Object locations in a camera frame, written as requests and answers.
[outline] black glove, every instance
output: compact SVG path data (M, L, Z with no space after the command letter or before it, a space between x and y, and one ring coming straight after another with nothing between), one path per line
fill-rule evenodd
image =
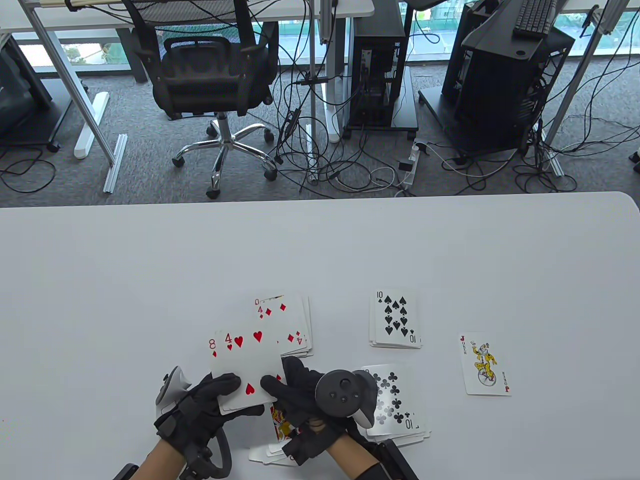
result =
M316 403L316 385L323 374L309 370L294 356L283 358L282 366L286 385L265 375L260 386L278 399L274 407L283 413L287 422L298 428L297 435L282 450L302 465L308 458L327 450L346 433L349 424L355 426L355 421L330 417L320 410Z
M240 387L240 377L225 373L217 378L208 374L182 398L178 405L156 420L157 434L174 449L186 456L186 449L195 444L198 449L207 447L225 422L241 415L258 416L264 413L264 405L220 415L219 395L229 395Z

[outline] white desk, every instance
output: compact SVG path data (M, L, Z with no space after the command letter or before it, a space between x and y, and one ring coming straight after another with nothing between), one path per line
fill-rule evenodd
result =
M3 479L141 462L164 373L201 378L229 303L276 285L310 295L309 366L419 367L419 478L638 477L640 215L621 193L0 209L0 231ZM368 345L381 285L418 290L419 351ZM466 395L463 330L500 334L513 397ZM272 431L225 427L232 480L344 478L249 463L254 428Z

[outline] keyboard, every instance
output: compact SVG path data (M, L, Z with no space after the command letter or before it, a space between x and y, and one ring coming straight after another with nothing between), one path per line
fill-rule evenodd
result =
M513 34L545 38L556 19L556 0L524 0Z

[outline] black office chair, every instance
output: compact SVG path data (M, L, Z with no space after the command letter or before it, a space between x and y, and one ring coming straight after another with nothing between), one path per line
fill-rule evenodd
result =
M240 140L264 130L253 124L235 134L229 131L228 111L246 115L250 108L273 102L269 86L278 69L278 22L265 22L256 33L246 0L122 0L133 20L136 53L154 86L154 98L171 119L183 113L216 112L207 134L214 140L187 145L173 158L184 165L184 154L219 148L207 196L220 194L220 175L227 152L240 150L262 161L264 176L278 175L273 160Z

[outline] cable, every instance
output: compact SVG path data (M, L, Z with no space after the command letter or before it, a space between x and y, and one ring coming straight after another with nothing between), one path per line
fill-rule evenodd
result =
M56 178L56 166L53 165L50 161L48 160L43 160L42 156L44 155L44 152L41 148L33 148L33 147L19 147L19 148L12 148L12 147L6 147L5 150L0 154L0 160L2 160L5 155L7 153L9 153L9 151L18 151L18 150L27 150L29 152L37 152L38 154L36 155L35 158L28 158L28 159L22 159L22 160L18 160L16 162L13 162L11 165L9 165L7 168L3 168L0 170L0 180L2 181L2 183L4 184L4 186L6 186L9 190L12 190L14 192L17 193L36 193L40 190L45 189L46 187L48 187L51 182ZM18 166L22 163L28 163L29 165L22 170L21 172L16 172L14 170L12 170L13 167ZM43 163L48 165L49 167L51 167L51 178L42 186L32 189L32 190L22 190L16 187L13 187L11 185L9 185L9 183L7 183L5 177L7 175L10 175L12 177L23 177L25 176L27 173L29 173L29 171L34 167L34 165L36 165L37 163Z

